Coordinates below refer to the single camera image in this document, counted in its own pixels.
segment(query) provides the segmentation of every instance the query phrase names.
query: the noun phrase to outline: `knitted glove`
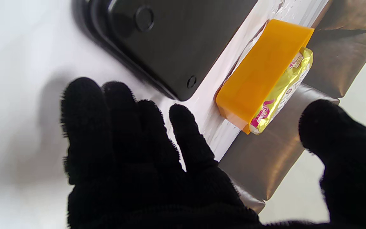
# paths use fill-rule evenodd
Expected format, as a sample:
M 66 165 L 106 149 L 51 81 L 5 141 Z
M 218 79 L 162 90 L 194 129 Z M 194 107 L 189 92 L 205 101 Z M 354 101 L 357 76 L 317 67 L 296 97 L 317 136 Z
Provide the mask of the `knitted glove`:
M 136 102 L 123 83 L 100 88 L 78 78 L 65 90 L 61 110 L 70 142 L 65 171 L 74 185 L 68 197 L 71 228 L 176 225 L 183 218 L 182 225 L 210 218 L 221 226 L 233 225 L 232 219 L 259 223 L 218 168 L 186 107 L 172 106 L 170 120 L 187 172 L 157 106 Z

